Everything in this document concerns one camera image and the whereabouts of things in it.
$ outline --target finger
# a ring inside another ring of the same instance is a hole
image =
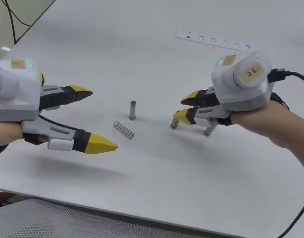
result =
[[[40,136],[39,136],[39,140],[40,140],[41,142],[48,142],[48,141],[49,141],[49,138],[48,138],[47,136],[45,136],[45,135],[40,135]]]
[[[21,124],[15,122],[0,122],[0,146],[22,138]]]

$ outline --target hand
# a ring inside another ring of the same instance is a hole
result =
[[[22,127],[16,122],[0,122],[0,146],[23,139]]]
[[[233,113],[231,122],[243,128],[268,137],[274,144],[280,147],[286,145],[279,138],[281,122],[290,118],[291,111],[282,104],[270,101],[266,106],[249,112]]]

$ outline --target label sticker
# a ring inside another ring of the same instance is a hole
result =
[[[233,62],[235,61],[237,55],[231,55],[227,56],[225,58],[225,61],[223,62],[222,66],[231,66],[233,65]]]
[[[25,60],[23,59],[12,59],[11,68],[25,69]]]
[[[256,62],[242,71],[240,75],[245,83],[251,83],[262,74],[264,74],[264,68],[260,62]]]

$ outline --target gripper jaw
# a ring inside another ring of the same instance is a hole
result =
[[[192,107],[214,107],[219,105],[219,101],[216,97],[213,87],[204,90],[194,91],[187,97],[181,100],[181,104]]]
[[[55,110],[91,96],[92,91],[79,86],[50,86],[41,88],[39,112]],[[24,139],[35,145],[42,144],[40,138],[45,136],[50,150],[75,150],[85,154],[98,154],[114,151],[117,145],[103,136],[82,129],[66,126],[38,115],[35,120],[21,122]]]
[[[218,102],[218,104],[215,103],[214,94],[207,94],[210,95],[210,97],[207,97],[206,100],[203,100],[202,103],[200,101],[204,99],[204,94],[199,93],[200,91],[195,91],[189,96],[187,96],[185,99],[182,100],[182,102],[187,102],[186,100],[189,100],[189,104],[186,103],[186,105],[198,105],[194,106],[193,108],[189,109],[183,109],[180,111],[177,111],[173,117],[187,125],[200,125],[205,127],[215,126],[217,124],[221,125],[232,125],[230,118],[230,111],[226,111]],[[286,105],[286,103],[274,92],[271,93],[270,100],[278,102],[285,106],[288,110],[289,107]]]

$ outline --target black wire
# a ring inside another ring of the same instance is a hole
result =
[[[304,81],[304,75],[297,73],[297,72],[286,71],[285,76],[296,76],[296,77],[300,78],[302,81]]]
[[[296,224],[296,222],[301,218],[301,216],[304,213],[304,206],[299,212],[299,214],[295,217],[295,219],[292,221],[292,223],[287,227],[287,229],[278,237],[278,238],[283,238],[284,236],[287,235],[287,233],[293,228],[293,226]]]
[[[300,78],[302,81],[304,81],[304,75],[297,73],[297,72],[290,72],[290,71],[285,71],[284,78],[286,76],[296,76]],[[298,215],[295,217],[295,219],[292,221],[292,223],[287,227],[287,229],[278,237],[278,238],[283,238],[284,236],[287,235],[287,233],[294,227],[296,222],[301,218],[301,216],[304,213],[304,206],[302,207],[301,211],[298,213]]]
[[[6,7],[8,8],[8,13],[9,13],[9,16],[10,16],[10,21],[11,21],[11,27],[12,27],[12,34],[13,34],[13,42],[14,44],[16,44],[16,36],[15,36],[15,30],[14,30],[14,24],[13,24],[13,17],[12,17],[12,13],[11,13],[11,9],[9,7],[9,4],[8,4],[8,1],[7,0],[4,0],[4,2]]]
[[[1,0],[1,2],[8,8],[7,4],[4,3],[3,0]],[[18,20],[20,23],[22,23],[23,25],[29,26],[29,27],[31,26],[31,25],[26,24],[26,23],[24,23],[23,21],[21,21],[21,20],[17,17],[17,15],[16,15],[11,9],[10,9],[10,11],[11,11],[11,13],[15,16],[15,18],[17,18],[17,20]]]

